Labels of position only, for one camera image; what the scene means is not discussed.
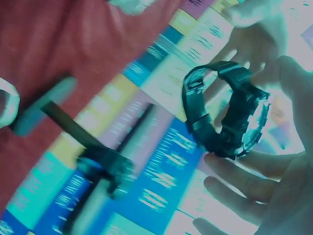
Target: watch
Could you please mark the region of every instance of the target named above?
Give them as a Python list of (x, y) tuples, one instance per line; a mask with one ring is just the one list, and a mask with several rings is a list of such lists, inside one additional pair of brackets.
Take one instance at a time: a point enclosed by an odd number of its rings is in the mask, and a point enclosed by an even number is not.
[[(232, 89), (220, 133), (216, 132), (205, 109), (203, 79), (208, 71), (217, 71), (218, 77)], [(249, 80), (251, 75), (238, 63), (219, 61), (195, 67), (185, 76), (182, 104), (186, 126), (201, 150), (236, 160), (246, 156), (260, 141), (269, 114), (269, 93), (254, 87)]]

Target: finger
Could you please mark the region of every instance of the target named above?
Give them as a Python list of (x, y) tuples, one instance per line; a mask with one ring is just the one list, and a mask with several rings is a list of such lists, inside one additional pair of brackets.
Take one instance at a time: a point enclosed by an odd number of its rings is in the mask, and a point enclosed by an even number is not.
[(313, 111), (308, 105), (313, 104), (313, 74), (292, 58), (282, 56), (250, 79), (260, 89), (291, 99), (296, 130), (306, 151), (312, 154)]
[(205, 219), (195, 219), (193, 225), (202, 235), (227, 235)]
[[(236, 53), (231, 61), (237, 62), (244, 66), (246, 59), (243, 54)], [(221, 92), (221, 90), (227, 85), (224, 80), (215, 79), (214, 82), (204, 91), (203, 97), (205, 103), (211, 103), (214, 101), (214, 98)]]
[(212, 153), (207, 154), (204, 161), (219, 177), (253, 201), (269, 202), (278, 184), (274, 180), (262, 179), (251, 174), (231, 161), (219, 158)]
[(223, 205), (234, 211), (242, 219), (260, 225), (266, 209), (265, 204), (244, 198), (214, 177), (207, 177), (204, 186)]
[(303, 154), (305, 153), (277, 156), (258, 151), (250, 151), (246, 157), (237, 160), (237, 162), (251, 170), (259, 172), (267, 178), (280, 180), (290, 162)]
[(248, 27), (279, 13), (282, 0), (246, 0), (222, 11), (236, 27)]

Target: metal rod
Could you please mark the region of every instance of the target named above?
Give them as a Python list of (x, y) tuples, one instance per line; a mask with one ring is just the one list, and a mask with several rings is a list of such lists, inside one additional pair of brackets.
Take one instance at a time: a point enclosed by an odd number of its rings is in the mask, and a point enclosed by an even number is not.
[[(130, 132), (125, 136), (123, 141), (116, 147), (116, 151), (117, 152), (122, 153), (123, 150), (128, 146), (128, 144), (130, 144), (130, 140), (132, 139), (134, 134), (139, 130), (139, 128), (141, 127), (143, 122), (147, 119), (147, 117), (152, 112), (154, 107), (155, 107), (155, 105), (151, 104), (151, 103), (149, 103), (147, 105), (145, 111), (142, 113), (140, 118), (137, 120), (137, 122), (131, 128)], [(83, 196), (81, 197), (81, 199), (77, 203), (76, 207), (74, 208), (72, 213), (67, 218), (67, 221), (66, 221), (66, 223), (65, 223), (65, 225), (63, 227), (63, 233), (64, 234), (66, 234), (66, 235), (70, 235), (71, 234), (71, 230), (73, 228), (73, 225), (74, 225), (76, 219), (80, 216), (81, 212), (83, 211), (83, 208), (86, 205), (86, 203), (88, 202), (89, 198), (92, 196), (92, 194), (95, 191), (101, 191), (101, 189), (99, 189), (99, 188), (100, 187), (102, 188), (103, 184), (105, 183), (105, 182), (102, 182), (102, 181), (103, 180), (100, 177), (95, 179), (92, 182), (92, 184), (90, 185), (90, 187), (87, 189), (87, 191), (83, 194)], [(94, 197), (95, 198), (93, 198), (93, 202), (95, 203), (97, 201), (96, 198), (98, 196), (95, 195)]]
[(99, 140), (97, 140), (83, 127), (77, 124), (67, 113), (65, 113), (53, 101), (47, 103), (42, 108), (42, 111), (84, 147), (88, 148), (89, 146), (92, 145), (103, 146), (103, 144)]

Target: red shirt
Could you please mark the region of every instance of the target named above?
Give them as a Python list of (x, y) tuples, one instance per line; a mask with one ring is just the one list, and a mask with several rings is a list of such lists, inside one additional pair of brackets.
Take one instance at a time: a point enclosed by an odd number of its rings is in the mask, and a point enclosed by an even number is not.
[[(105, 0), (1, 0), (0, 77), (21, 107), (69, 72), (78, 87), (62, 108), (75, 117), (166, 27), (181, 0), (158, 0), (138, 17)], [(0, 211), (61, 129), (46, 119), (30, 136), (0, 129)]]

